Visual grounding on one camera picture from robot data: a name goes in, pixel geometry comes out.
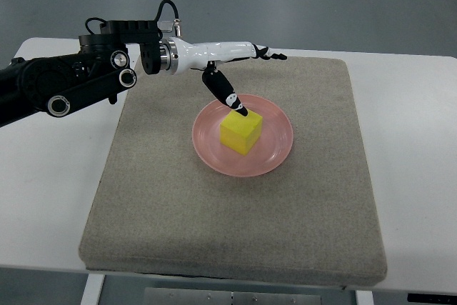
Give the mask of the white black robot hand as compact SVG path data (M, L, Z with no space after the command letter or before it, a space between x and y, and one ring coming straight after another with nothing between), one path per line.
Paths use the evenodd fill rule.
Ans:
M191 44L177 37L163 39L160 43L160 71L170 75L189 69L203 70L202 81L223 105L242 116L248 116L233 86L216 66L236 59L275 59L285 61L287 56L271 52L267 46L246 41L222 41Z

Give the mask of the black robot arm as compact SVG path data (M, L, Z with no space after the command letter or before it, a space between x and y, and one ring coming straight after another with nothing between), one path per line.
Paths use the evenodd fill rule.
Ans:
M162 0L153 20L99 20L99 33L79 37L76 54L16 57L1 70L1 125L38 112L61 118L104 99L117 102L121 92L137 81L127 46L137 44L144 72L181 74L202 71L202 82L223 105L246 116L233 86L219 70L221 64L246 59L285 60L267 46L232 41L190 44L182 39L178 9Z

